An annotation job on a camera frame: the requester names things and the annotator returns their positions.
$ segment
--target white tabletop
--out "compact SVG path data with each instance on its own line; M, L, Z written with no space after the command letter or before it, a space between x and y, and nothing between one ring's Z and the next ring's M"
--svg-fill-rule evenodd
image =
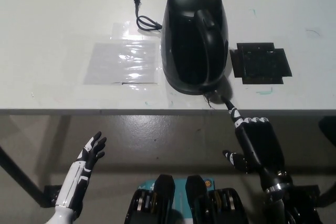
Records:
M336 113L336 0L223 0L223 4L229 47L236 48L238 42L274 42L276 48L284 48L293 75L285 77L283 85L243 85L228 67L232 102L240 110ZM140 14L161 23L165 5L166 0L142 0ZM94 46L113 43L122 32L120 24L126 22L135 24L133 0L0 0L0 113L213 111L202 96L180 94L169 86L159 51L156 84L85 83ZM140 35L129 33L133 39ZM160 44L159 37L149 40ZM226 111L224 105L212 106L216 112Z

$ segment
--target robotic arm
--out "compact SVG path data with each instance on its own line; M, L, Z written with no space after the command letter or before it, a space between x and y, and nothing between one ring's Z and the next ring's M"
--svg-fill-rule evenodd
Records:
M228 107L244 153L223 154L237 170L259 174L267 223L321 224L309 187L295 186L286 172L281 147L268 119L243 118L230 101L221 99Z
M100 137L101 132L94 135L73 162L58 195L55 214L47 224L72 224L79 217L92 169L105 155L106 137Z

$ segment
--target black cable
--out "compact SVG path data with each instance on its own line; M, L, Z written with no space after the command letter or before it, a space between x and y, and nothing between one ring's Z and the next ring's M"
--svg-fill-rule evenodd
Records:
M146 16L139 16L140 0L134 0L134 3L135 3L135 15L137 17L136 24L137 24L137 26L140 30L143 30L143 31L156 31L157 30L157 31L159 31L160 29L162 29L162 25L160 25L158 22L155 22L154 20L152 20L152 19L150 19ZM141 18L146 19L151 24L141 20ZM140 23L147 26L147 27L150 27L150 28L143 27L143 26L141 26Z

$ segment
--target concrete floor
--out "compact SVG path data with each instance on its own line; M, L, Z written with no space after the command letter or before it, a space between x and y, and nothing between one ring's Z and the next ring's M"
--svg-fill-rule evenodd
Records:
M318 118L270 118L288 170L297 185L336 181L336 148L320 133ZM234 187L252 223L262 223L259 178L236 173L222 149L239 151L228 116L0 116L0 146L43 188L63 182L82 146L102 131L106 156L97 163L77 223L123 223L139 184L159 173L215 179ZM0 223L44 223L53 209L41 209L0 169ZM336 205L320 209L336 223Z

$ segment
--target white robotic hand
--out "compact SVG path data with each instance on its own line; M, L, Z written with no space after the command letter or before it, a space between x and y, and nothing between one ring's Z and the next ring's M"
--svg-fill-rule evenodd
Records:
M99 140L100 137L101 132L92 137L70 167L56 201L55 214L47 224L71 224L79 217L92 169L105 155L102 150L106 137Z

